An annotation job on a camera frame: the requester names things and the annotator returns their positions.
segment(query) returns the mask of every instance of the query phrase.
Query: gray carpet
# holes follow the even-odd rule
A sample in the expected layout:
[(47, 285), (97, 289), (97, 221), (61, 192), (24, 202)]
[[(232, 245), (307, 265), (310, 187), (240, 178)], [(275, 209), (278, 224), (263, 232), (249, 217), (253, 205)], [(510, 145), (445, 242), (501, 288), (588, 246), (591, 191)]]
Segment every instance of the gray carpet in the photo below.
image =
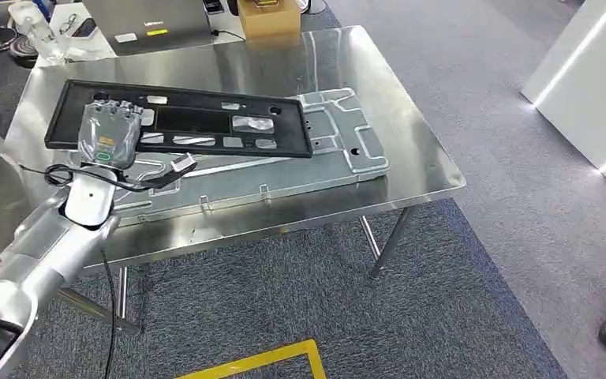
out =
[[(371, 217), (378, 239), (397, 212)], [(383, 276), (357, 221), (138, 268), (113, 377), (175, 377), (313, 338), (329, 378), (565, 378), (452, 200), (417, 208)], [(104, 276), (75, 288), (107, 303)], [(108, 327), (55, 300), (13, 377), (98, 377)], [(310, 377), (304, 359), (241, 377)]]

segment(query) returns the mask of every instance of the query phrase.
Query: laptop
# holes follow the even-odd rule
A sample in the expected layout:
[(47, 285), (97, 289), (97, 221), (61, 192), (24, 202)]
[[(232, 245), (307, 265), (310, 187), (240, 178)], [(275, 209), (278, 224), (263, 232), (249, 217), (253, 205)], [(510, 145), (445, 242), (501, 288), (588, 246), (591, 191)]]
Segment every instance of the laptop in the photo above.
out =
[(117, 55), (212, 43), (203, 0), (83, 0)]

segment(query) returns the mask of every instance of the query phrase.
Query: table leg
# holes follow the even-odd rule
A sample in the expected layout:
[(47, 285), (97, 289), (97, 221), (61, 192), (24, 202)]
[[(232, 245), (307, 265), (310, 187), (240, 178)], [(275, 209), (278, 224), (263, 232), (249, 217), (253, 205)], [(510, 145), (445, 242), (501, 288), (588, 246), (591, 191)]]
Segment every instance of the table leg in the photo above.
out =
[(368, 225), (368, 221), (365, 219), (365, 217), (361, 217), (361, 226), (364, 228), (364, 232), (368, 237), (368, 243), (370, 244), (372, 253), (377, 260), (377, 262), (375, 262), (375, 265), (372, 266), (372, 270), (369, 274), (372, 279), (377, 279), (377, 276), (380, 274), (380, 270), (384, 266), (384, 262), (393, 254), (394, 250), (396, 250), (396, 246), (398, 246), (398, 243), (401, 241), (403, 233), (405, 233), (407, 222), (412, 216), (412, 213), (413, 207), (407, 207), (401, 211), (401, 215), (398, 217), (398, 221), (396, 221), (394, 230), (391, 231), (391, 235), (387, 240), (387, 244), (382, 250), (380, 250), (377, 243), (375, 242), (375, 238), (372, 235), (372, 231), (370, 229), (370, 225)]
[(124, 319), (126, 319), (126, 270), (126, 267), (119, 269), (119, 297), (117, 299), (117, 316)]
[[(70, 288), (62, 288), (58, 291), (58, 293), (63, 300), (67, 301), (70, 305), (75, 306), (79, 310), (84, 311), (90, 316), (99, 318), (107, 323), (112, 321), (112, 313), (99, 304), (93, 302), (90, 298), (87, 298), (86, 296), (83, 296)], [(120, 330), (123, 330), (128, 334), (135, 335), (140, 332), (139, 327), (128, 322), (122, 317), (117, 317), (117, 326)]]

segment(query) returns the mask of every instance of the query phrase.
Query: cardboard box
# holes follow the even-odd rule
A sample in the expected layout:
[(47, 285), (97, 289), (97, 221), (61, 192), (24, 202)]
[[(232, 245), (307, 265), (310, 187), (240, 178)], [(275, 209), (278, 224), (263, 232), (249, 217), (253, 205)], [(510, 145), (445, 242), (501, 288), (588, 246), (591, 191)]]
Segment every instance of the cardboard box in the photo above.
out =
[(301, 10), (296, 0), (279, 0), (274, 6), (238, 0), (238, 12), (247, 39), (301, 34)]

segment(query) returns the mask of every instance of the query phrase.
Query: metal plate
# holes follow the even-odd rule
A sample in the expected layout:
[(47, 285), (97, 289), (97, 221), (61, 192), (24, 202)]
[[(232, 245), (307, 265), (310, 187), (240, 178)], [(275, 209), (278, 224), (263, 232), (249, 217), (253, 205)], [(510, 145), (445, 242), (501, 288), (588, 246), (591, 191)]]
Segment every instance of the metal plate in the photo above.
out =
[[(314, 147), (311, 159), (195, 156), (198, 168), (163, 189), (115, 194), (122, 225), (206, 212), (384, 175), (389, 161), (350, 88), (298, 96)], [(163, 172), (172, 155), (142, 153), (130, 178)]]

